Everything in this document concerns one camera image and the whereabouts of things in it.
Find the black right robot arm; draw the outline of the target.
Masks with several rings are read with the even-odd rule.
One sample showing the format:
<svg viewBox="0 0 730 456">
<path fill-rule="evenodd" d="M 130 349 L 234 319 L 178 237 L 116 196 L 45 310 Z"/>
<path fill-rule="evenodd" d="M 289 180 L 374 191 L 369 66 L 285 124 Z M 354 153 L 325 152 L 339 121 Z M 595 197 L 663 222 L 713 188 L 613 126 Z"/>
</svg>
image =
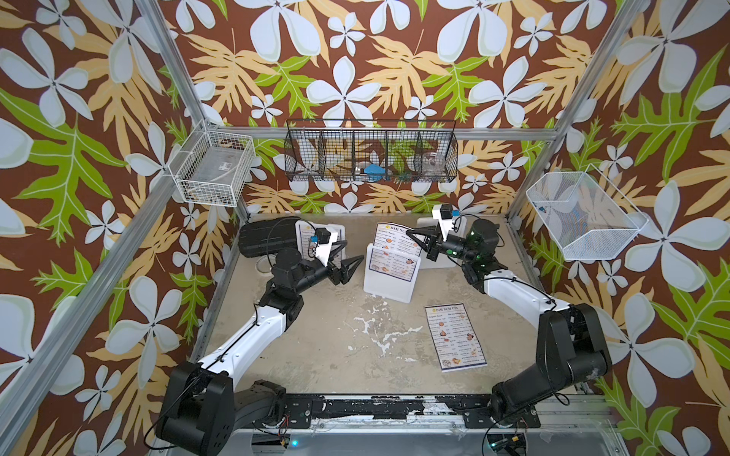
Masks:
<svg viewBox="0 0 730 456">
<path fill-rule="evenodd" d="M 589 304 L 573 305 L 554 298 L 498 261 L 496 223 L 479 218 L 464 237 L 445 235 L 440 225 L 411 228 L 406 235 L 428 260 L 441 255 L 456 260 L 469 285 L 501 301 L 537 330 L 535 363 L 492 388 L 487 411 L 494 424 L 519 422 L 537 403 L 611 371 L 597 310 Z"/>
</svg>

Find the white menu holder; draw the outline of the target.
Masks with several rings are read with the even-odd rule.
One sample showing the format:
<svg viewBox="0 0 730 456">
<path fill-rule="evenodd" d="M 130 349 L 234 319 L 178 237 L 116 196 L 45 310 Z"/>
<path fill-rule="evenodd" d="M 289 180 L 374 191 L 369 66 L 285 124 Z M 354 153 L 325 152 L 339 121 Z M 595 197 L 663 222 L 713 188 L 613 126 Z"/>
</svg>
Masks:
<svg viewBox="0 0 730 456">
<path fill-rule="evenodd" d="M 433 218 L 419 218 L 416 221 L 416 227 L 417 228 L 428 228 L 429 232 L 435 232 L 435 237 L 438 241 L 443 241 L 443 236 L 441 233 L 440 225 L 437 220 L 434 220 Z M 467 222 L 466 218 L 461 218 L 456 222 L 450 231 L 450 234 L 458 236 L 458 237 L 464 237 L 467 232 Z M 450 269 L 454 268 L 455 265 L 449 260 L 448 256 L 446 254 L 440 254 L 437 258 L 437 260 L 428 260 L 427 259 L 427 253 L 425 251 L 422 251 L 420 253 L 421 263 L 420 263 L 420 269 L 421 270 L 434 270 L 434 269 Z"/>
<path fill-rule="evenodd" d="M 304 260 L 316 260 L 322 254 L 334 251 L 336 246 L 329 249 L 328 243 L 345 241 L 346 230 L 340 224 L 310 223 L 298 220 L 295 223 L 298 252 Z"/>
<path fill-rule="evenodd" d="M 369 244 L 363 291 L 401 303 L 410 303 L 420 269 L 418 256 L 405 256 Z"/>
</svg>

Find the dim sum menu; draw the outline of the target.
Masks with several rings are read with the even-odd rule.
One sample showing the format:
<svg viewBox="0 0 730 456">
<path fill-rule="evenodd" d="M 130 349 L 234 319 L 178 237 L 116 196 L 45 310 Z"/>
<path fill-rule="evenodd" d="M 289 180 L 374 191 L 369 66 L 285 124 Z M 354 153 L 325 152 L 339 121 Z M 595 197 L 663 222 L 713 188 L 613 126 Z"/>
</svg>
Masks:
<svg viewBox="0 0 730 456">
<path fill-rule="evenodd" d="M 463 303 L 428 306 L 424 311 L 441 372 L 488 365 Z"/>
<path fill-rule="evenodd" d="M 407 235 L 410 227 L 391 222 L 376 226 L 368 270 L 406 282 L 414 280 L 421 249 Z"/>
<path fill-rule="evenodd" d="M 313 236 L 315 235 L 317 228 L 327 228 L 331 232 L 338 233 L 339 239 L 346 239 L 345 227 L 343 225 L 320 223 L 310 225 L 309 223 L 300 220 L 299 222 L 296 222 L 295 227 L 298 236 L 298 250 L 300 251 L 300 254 L 306 258 L 306 260 L 312 260 L 315 258 L 316 245 L 315 241 L 313 241 Z"/>
</svg>

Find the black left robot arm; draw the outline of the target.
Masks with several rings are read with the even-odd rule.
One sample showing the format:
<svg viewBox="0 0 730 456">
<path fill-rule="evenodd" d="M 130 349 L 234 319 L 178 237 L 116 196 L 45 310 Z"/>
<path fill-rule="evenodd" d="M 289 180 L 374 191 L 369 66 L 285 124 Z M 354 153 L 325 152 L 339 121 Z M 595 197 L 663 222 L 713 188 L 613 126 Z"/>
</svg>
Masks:
<svg viewBox="0 0 730 456">
<path fill-rule="evenodd" d="M 264 380 L 244 391 L 236 387 L 262 352 L 296 321 L 305 291 L 325 280 L 334 285 L 350 281 L 365 257 L 335 262 L 346 244 L 333 241 L 317 247 L 312 260 L 296 248 L 277 252 L 272 277 L 251 319 L 209 355 L 171 372 L 161 414 L 151 428 L 157 439 L 194 455 L 217 455 L 238 429 L 284 422 L 284 387 Z"/>
</svg>

